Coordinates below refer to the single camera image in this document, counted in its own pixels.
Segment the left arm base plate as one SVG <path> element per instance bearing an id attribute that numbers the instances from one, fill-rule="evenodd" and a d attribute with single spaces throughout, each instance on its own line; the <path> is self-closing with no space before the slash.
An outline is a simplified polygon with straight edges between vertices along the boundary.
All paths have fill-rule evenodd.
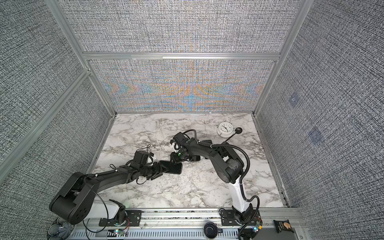
<path id="1" fill-rule="evenodd" d="M 113 218 L 105 219 L 102 218 L 99 221 L 99 227 L 138 227 L 140 225 L 141 210 L 125 210 L 119 211 Z"/>

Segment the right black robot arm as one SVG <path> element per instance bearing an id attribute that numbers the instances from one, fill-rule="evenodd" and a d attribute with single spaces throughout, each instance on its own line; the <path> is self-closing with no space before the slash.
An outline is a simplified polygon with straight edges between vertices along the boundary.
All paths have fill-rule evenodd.
<path id="1" fill-rule="evenodd" d="M 172 139 L 170 144 L 175 150 L 171 153 L 172 162 L 193 162 L 200 157 L 209 159 L 218 177 L 228 184 L 234 219 L 240 225 L 245 225 L 252 218 L 255 211 L 243 186 L 243 179 L 250 168 L 250 159 L 245 151 L 227 142 L 213 144 L 210 140 L 197 141 L 194 138 L 181 141 Z"/>

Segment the black screen purple phone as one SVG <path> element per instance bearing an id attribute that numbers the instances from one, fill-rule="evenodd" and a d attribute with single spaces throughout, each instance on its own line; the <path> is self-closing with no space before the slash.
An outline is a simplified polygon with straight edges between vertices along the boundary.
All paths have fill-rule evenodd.
<path id="1" fill-rule="evenodd" d="M 212 140 L 203 140 L 203 141 L 201 141 L 201 143 L 203 143 L 205 145 L 211 145 L 213 142 L 212 142 Z"/>

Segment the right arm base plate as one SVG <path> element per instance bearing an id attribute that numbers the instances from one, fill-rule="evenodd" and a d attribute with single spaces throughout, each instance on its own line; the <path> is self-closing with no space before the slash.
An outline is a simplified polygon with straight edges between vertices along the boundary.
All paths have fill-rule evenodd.
<path id="1" fill-rule="evenodd" d="M 219 215 L 221 218 L 222 226 L 240 226 L 235 219 L 233 210 L 226 210 L 224 208 L 219 209 Z"/>

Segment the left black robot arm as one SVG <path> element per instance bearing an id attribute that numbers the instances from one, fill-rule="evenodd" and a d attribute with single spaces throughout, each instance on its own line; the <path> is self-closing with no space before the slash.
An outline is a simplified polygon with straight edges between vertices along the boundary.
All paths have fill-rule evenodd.
<path id="1" fill-rule="evenodd" d="M 116 170 L 98 174 L 76 172 L 70 176 L 59 192 L 52 199 L 49 210 L 72 225 L 83 221 L 91 211 L 96 195 L 117 185 L 131 183 L 139 177 L 153 180 L 168 169 L 159 162 L 150 166 L 122 165 Z"/>

